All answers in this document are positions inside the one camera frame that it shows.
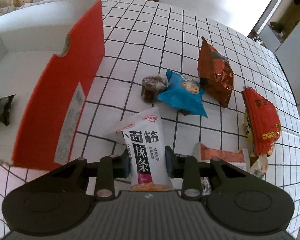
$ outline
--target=white cardboard box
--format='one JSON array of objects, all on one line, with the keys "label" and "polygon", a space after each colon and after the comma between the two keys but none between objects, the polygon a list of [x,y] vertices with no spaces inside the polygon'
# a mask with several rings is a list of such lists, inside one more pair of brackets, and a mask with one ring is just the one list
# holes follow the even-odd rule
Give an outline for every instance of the white cardboard box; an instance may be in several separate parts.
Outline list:
[{"label": "white cardboard box", "polygon": [[[101,1],[64,0],[0,17],[0,98],[15,94],[10,124],[0,122],[0,162],[51,170],[69,157],[84,99],[104,55],[101,10]],[[89,58],[87,66],[74,62],[78,57]],[[74,77],[76,71],[80,77]],[[75,93],[82,97],[77,105]],[[77,114],[64,122],[70,107]],[[59,161],[57,147],[63,152]]]}]

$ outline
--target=table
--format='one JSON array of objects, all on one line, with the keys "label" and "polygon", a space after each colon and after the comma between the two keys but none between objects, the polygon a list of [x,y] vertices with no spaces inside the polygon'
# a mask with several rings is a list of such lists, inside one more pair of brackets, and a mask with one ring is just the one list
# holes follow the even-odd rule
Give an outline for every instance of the table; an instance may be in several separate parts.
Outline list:
[{"label": "table", "polygon": [[[197,78],[202,39],[227,56],[234,71],[234,91],[228,108],[207,93],[202,96],[208,119],[183,116],[164,103],[156,103],[162,116],[165,144],[176,153],[191,154],[198,141],[227,151],[248,148],[242,127],[245,112],[241,91],[253,87],[274,103],[282,136],[268,158],[265,180],[284,189],[295,202],[287,228],[294,237],[300,227],[300,117],[290,85],[272,52],[242,34],[214,21],[174,6],[144,0],[102,0],[106,54],[95,76],[75,135],[71,159],[88,162],[109,154],[122,154],[125,146],[104,135],[114,122],[151,107],[141,101],[142,78],[164,75],[167,69]],[[24,7],[35,4],[24,4]],[[0,165],[0,202],[12,189],[44,171]],[[129,189],[123,180],[116,189]],[[94,180],[88,192],[93,191]],[[0,236],[8,232],[0,210]]]}]

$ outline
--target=spicy gluten snack bag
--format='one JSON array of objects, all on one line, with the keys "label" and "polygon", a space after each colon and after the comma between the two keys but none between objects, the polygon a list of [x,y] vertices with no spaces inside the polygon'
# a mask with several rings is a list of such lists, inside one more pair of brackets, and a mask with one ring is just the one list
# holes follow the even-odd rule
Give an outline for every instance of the spicy gluten snack bag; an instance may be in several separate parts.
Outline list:
[{"label": "spicy gluten snack bag", "polygon": [[201,87],[222,107],[228,107],[233,89],[233,71],[227,58],[221,55],[202,37],[198,59]]},{"label": "spicy gluten snack bag", "polygon": [[244,128],[248,139],[253,142],[256,156],[271,156],[274,143],[281,134],[281,123],[274,105],[258,94],[253,88],[246,87],[242,92],[246,105]]},{"label": "spicy gluten snack bag", "polygon": [[166,170],[165,144],[157,106],[120,121],[111,130],[122,132],[131,165],[131,189],[172,190]]},{"label": "spicy gluten snack bag", "polygon": [[166,76],[168,87],[158,95],[158,99],[183,113],[207,117],[201,97],[204,90],[200,88],[199,83],[171,70],[167,70]]}]

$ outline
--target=white snack bag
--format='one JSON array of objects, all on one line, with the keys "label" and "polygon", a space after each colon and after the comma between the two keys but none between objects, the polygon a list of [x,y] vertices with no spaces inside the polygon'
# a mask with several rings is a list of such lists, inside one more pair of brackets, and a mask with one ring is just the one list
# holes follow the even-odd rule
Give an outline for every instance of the white snack bag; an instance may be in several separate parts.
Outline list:
[{"label": "white snack bag", "polygon": [[166,170],[165,144],[157,106],[120,121],[111,131],[117,134],[122,131],[127,145],[132,190],[173,189]]}]

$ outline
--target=red snack bag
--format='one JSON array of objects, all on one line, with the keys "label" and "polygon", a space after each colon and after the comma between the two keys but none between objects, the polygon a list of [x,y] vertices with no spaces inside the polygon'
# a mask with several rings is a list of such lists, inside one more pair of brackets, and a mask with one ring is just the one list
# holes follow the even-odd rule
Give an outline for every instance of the red snack bag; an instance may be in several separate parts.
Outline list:
[{"label": "red snack bag", "polygon": [[255,155],[271,155],[281,133],[277,110],[253,88],[246,87],[241,93],[250,117]]},{"label": "red snack bag", "polygon": [[222,107],[228,107],[233,89],[233,71],[227,58],[203,37],[198,59],[198,75],[201,87]]}]

